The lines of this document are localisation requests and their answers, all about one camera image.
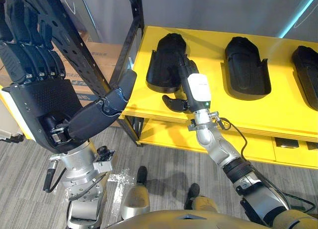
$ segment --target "metal shelf frame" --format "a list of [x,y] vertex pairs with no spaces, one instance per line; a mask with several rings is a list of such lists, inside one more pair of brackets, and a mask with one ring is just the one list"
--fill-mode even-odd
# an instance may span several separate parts
[[[142,0],[129,1],[133,21],[109,83],[101,73],[60,0],[24,0],[24,5],[32,7],[38,13],[38,22],[44,21],[52,30],[53,43],[92,92],[97,97],[104,97],[116,85],[122,72],[127,70],[127,61],[132,45],[135,40],[139,45],[143,35],[145,25]],[[51,40],[48,41],[48,44],[50,44],[49,48],[52,49]],[[138,141],[144,119],[122,116],[117,121],[129,137],[137,145],[140,145]]]

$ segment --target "cardboard box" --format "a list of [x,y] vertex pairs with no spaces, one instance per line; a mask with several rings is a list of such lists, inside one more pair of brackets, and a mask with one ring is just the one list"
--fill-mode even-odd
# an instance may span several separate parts
[[[74,90],[77,91],[87,91],[91,94],[92,91],[83,81],[83,79],[79,76],[79,74],[75,71],[75,69],[71,66],[69,62],[64,62],[64,67],[66,70],[66,77],[65,79],[69,79],[73,85]],[[101,73],[104,75],[107,81],[110,81],[110,78],[113,74],[115,66],[111,65],[98,65]]]
[[[114,44],[102,44],[102,43],[85,43],[94,60],[96,61],[100,71],[104,75],[107,81],[110,80],[117,63],[122,45]],[[79,74],[63,56],[63,54],[57,49],[54,49],[61,57],[65,70],[66,77],[72,83],[72,86],[81,102],[82,106],[88,105],[90,102],[96,99],[96,96],[82,80]],[[0,85],[3,87],[9,86],[12,83],[5,67],[0,60]],[[117,122],[114,122],[112,126],[119,126]]]

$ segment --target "yellow shelf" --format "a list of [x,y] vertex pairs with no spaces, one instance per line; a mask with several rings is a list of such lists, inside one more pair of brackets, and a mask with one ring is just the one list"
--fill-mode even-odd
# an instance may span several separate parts
[[[221,131],[238,151],[244,145],[242,137],[235,132]],[[275,163],[289,166],[316,168],[318,169],[318,151],[305,147],[299,142],[297,149],[285,149],[276,147],[274,138],[253,134],[244,134],[248,144],[244,150],[244,156],[249,160]],[[196,140],[196,133],[190,132],[186,125],[179,123],[163,122],[145,119],[144,127],[140,136],[140,143],[189,150],[198,153],[207,153]]]
[[[200,73],[209,79],[211,111],[231,120],[243,132],[318,142],[318,113],[305,103],[291,56],[299,45],[318,50],[317,43],[202,30],[148,26],[137,54],[134,71],[137,80],[124,115],[188,124],[192,115],[170,111],[162,93],[146,86],[146,74],[152,50],[168,33],[179,33],[187,43],[187,54]],[[224,76],[224,49],[234,36],[247,37],[259,49],[261,58],[268,58],[272,92],[262,99],[244,101],[227,93]]]
[[276,161],[318,168],[318,149],[309,150],[304,141],[298,141],[298,144],[295,149],[277,147],[273,138]]

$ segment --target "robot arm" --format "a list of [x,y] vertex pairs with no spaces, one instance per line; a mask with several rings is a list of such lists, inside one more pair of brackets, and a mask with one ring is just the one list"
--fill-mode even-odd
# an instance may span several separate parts
[[[48,13],[53,8],[57,14],[52,20]],[[65,68],[52,50],[52,39],[98,96],[84,108],[71,82],[64,79]],[[98,79],[98,66],[88,51],[81,52],[83,48],[59,0],[0,0],[0,57],[13,82],[0,93],[26,137],[54,153],[43,190],[54,189],[55,169],[58,162],[64,163],[59,179],[68,189],[67,225],[72,229],[101,225],[106,182],[116,155],[107,147],[96,150],[89,138],[120,116],[137,77],[127,71],[107,89],[107,83]]]
[[[240,153],[223,138],[217,128],[219,124],[224,129],[218,112],[209,111],[211,96],[207,78],[198,73],[194,62],[188,60],[187,56],[179,58],[179,76],[187,99],[170,99],[168,96],[163,96],[163,101],[173,111],[190,110],[193,113],[194,119],[188,129],[196,131],[198,143],[224,171],[236,192],[242,195],[240,204],[249,219],[271,227],[277,216],[285,211],[293,212],[294,210],[289,210],[287,202],[264,180],[251,163],[243,159]],[[298,218],[309,217],[298,211],[296,214]]]

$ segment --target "person's foot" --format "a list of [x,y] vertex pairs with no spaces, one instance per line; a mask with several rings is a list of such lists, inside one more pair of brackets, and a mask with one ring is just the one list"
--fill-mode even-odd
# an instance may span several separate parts
[[192,210],[192,202],[197,196],[199,196],[199,193],[200,193],[199,184],[192,183],[188,191],[187,200],[185,201],[185,204],[184,204],[185,210]]

